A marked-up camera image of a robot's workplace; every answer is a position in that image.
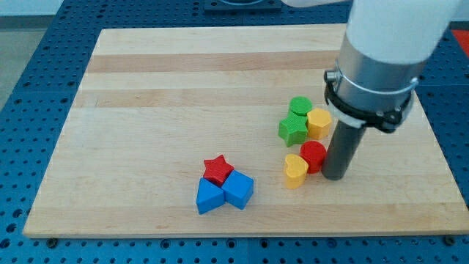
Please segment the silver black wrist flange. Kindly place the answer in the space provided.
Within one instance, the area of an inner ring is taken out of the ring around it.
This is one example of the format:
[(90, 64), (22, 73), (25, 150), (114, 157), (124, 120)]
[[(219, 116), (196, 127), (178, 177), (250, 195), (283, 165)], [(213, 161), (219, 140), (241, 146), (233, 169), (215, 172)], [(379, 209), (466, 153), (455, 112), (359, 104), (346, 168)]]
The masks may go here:
[(393, 133), (410, 113), (424, 65), (378, 61), (345, 36), (334, 69), (324, 73), (325, 101), (348, 126)]

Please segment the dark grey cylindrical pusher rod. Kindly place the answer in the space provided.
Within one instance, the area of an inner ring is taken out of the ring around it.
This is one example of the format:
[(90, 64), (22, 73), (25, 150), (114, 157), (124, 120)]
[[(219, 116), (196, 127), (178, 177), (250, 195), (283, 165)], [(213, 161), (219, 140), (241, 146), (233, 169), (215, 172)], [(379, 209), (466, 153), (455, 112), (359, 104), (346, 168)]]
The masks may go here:
[(328, 180), (341, 180), (366, 131), (365, 127), (354, 128), (338, 121), (327, 155), (322, 165), (322, 174)]

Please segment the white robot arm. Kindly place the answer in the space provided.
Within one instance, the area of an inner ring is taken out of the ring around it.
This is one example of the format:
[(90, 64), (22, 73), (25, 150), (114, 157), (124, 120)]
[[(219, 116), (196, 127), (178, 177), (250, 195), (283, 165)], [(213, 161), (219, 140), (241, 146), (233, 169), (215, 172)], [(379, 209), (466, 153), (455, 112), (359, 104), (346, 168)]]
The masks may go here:
[(460, 0), (354, 0), (325, 102), (338, 122), (322, 174), (340, 180), (367, 128), (393, 133), (407, 118), (428, 59)]

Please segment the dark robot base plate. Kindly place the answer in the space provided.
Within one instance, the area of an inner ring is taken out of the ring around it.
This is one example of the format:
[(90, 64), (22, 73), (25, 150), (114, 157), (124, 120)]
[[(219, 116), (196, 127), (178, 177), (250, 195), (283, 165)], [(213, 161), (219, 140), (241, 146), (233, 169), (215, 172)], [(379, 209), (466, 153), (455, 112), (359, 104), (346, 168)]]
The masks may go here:
[(259, 11), (280, 10), (281, 0), (204, 0), (204, 10), (217, 11)]

